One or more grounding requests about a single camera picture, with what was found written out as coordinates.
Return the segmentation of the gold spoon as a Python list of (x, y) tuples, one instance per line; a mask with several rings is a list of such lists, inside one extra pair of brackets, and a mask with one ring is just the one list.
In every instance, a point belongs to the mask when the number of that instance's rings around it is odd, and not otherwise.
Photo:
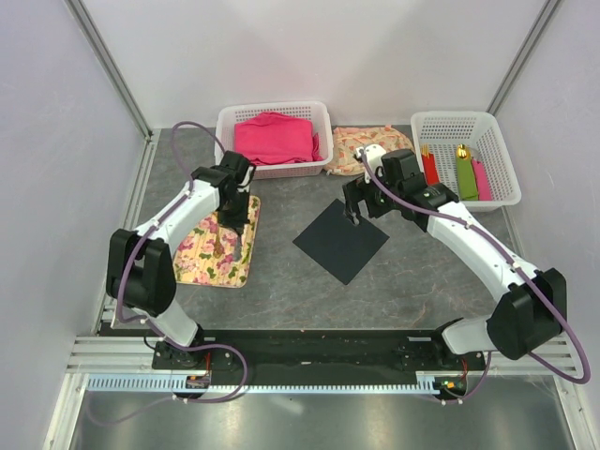
[(215, 258), (220, 258), (223, 256), (224, 252), (225, 252), (225, 249), (221, 242), (221, 227), (219, 225), (217, 225), (216, 232), (215, 232), (215, 244), (214, 244), (213, 256)]

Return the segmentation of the black paper napkin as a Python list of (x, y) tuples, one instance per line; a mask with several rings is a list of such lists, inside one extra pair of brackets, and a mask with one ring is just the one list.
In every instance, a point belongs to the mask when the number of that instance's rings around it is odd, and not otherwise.
[(361, 218), (344, 215), (345, 204), (331, 202), (292, 242), (315, 263), (348, 285), (388, 241), (389, 235)]

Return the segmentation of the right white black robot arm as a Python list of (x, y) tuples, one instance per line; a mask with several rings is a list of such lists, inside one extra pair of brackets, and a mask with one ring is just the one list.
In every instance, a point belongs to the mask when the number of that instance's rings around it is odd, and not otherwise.
[(490, 234), (465, 204), (442, 183), (428, 184), (415, 154), (359, 147), (355, 159), (365, 172), (343, 187), (345, 216), (363, 220), (397, 210), (454, 252), (485, 285), (496, 306), (474, 319), (456, 319), (438, 328), (429, 345), (438, 368), (452, 368), (465, 353), (493, 351), (511, 360), (531, 355), (566, 329), (566, 280), (555, 268), (541, 270)]

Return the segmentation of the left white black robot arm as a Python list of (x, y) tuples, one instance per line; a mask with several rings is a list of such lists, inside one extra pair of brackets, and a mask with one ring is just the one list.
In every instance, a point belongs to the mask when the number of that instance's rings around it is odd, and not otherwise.
[(202, 220), (217, 216), (236, 235), (235, 252), (249, 224), (250, 183), (256, 166), (227, 151), (218, 165), (200, 167), (156, 215), (134, 230), (115, 231), (109, 243), (106, 293), (122, 323), (145, 321), (173, 346), (173, 358), (197, 368), (206, 352), (203, 330), (175, 299), (173, 255)]

